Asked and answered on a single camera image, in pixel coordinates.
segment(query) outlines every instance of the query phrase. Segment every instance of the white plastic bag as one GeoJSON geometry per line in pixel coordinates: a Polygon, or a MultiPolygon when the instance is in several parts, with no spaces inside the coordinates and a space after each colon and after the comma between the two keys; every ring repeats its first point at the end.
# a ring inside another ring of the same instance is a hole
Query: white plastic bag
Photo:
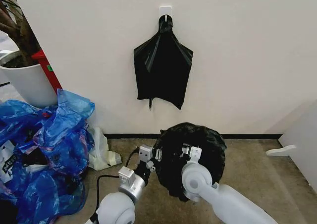
{"type": "Polygon", "coordinates": [[[109,150],[108,140],[100,127],[89,130],[94,137],[95,147],[89,152],[89,167],[102,170],[122,163],[118,153],[109,150]]]}
{"type": "Polygon", "coordinates": [[[0,179],[7,183],[12,179],[12,167],[16,161],[14,145],[8,140],[0,147],[0,179]]]}

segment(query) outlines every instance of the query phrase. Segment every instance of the white wall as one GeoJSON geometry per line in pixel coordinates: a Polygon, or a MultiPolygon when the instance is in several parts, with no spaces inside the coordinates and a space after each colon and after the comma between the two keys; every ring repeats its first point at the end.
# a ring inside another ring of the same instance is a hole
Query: white wall
{"type": "Polygon", "coordinates": [[[283,133],[317,97],[316,0],[18,0],[64,89],[90,98],[106,133],[183,121],[221,133],[283,133]],[[173,6],[194,51],[182,111],[137,100],[133,49],[173,6]]]}
{"type": "Polygon", "coordinates": [[[282,146],[296,146],[296,149],[289,151],[289,155],[317,192],[317,103],[287,129],[279,142],[282,146]]]}

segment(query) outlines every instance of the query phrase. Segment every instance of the black crumpled bag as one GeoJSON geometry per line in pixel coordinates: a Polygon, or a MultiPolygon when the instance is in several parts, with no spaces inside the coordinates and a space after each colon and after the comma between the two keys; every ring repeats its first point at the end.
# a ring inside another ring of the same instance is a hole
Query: black crumpled bag
{"type": "Polygon", "coordinates": [[[169,15],[160,17],[158,23],[158,32],[134,49],[138,100],[149,99],[151,108],[152,100],[161,98],[181,109],[193,51],[179,43],[169,15]]]}
{"type": "Polygon", "coordinates": [[[202,149],[198,162],[209,170],[212,183],[219,182],[222,177],[227,146],[217,131],[205,126],[181,123],[168,130],[161,130],[154,145],[154,149],[162,151],[161,162],[155,164],[159,182],[169,190],[171,196],[188,201],[184,195],[181,175],[182,168],[189,160],[188,155],[180,157],[184,143],[202,149]]]}

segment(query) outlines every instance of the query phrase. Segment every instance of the white adhesive hook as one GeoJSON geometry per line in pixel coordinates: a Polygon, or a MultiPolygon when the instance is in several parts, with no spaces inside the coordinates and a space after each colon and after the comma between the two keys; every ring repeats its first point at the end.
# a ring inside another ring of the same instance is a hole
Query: white adhesive hook
{"type": "Polygon", "coordinates": [[[159,17],[162,17],[163,15],[169,15],[172,16],[172,6],[161,6],[159,7],[159,17]]]}

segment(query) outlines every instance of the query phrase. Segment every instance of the blue plastic bag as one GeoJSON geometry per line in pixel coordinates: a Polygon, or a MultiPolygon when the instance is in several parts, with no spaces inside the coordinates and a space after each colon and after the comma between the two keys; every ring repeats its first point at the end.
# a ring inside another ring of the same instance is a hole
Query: blue plastic bag
{"type": "Polygon", "coordinates": [[[49,168],[37,173],[18,201],[19,224],[48,224],[83,208],[85,186],[79,178],[49,168]]]}
{"type": "Polygon", "coordinates": [[[95,104],[71,92],[57,90],[58,108],[34,135],[34,143],[46,155],[51,168],[79,175],[89,163],[88,151],[94,141],[86,130],[86,119],[95,104]]]}
{"type": "Polygon", "coordinates": [[[86,201],[85,186],[79,177],[70,177],[47,168],[28,173],[20,160],[13,166],[13,179],[0,180],[0,199],[18,208],[19,224],[49,224],[59,216],[81,210],[86,201]]]}
{"type": "Polygon", "coordinates": [[[55,114],[56,108],[51,106],[38,110],[17,100],[8,100],[0,104],[0,146],[7,140],[11,140],[13,144],[23,145],[27,142],[28,148],[36,148],[29,142],[49,117],[55,114]]]}
{"type": "Polygon", "coordinates": [[[84,206],[85,187],[78,174],[88,166],[94,144],[85,122],[94,109],[90,100],[64,90],[58,90],[58,107],[38,110],[14,100],[0,104],[0,146],[7,140],[15,145],[12,179],[0,180],[0,199],[18,208],[19,224],[49,224],[84,206]],[[21,153],[37,147],[50,167],[31,173],[21,153]]]}

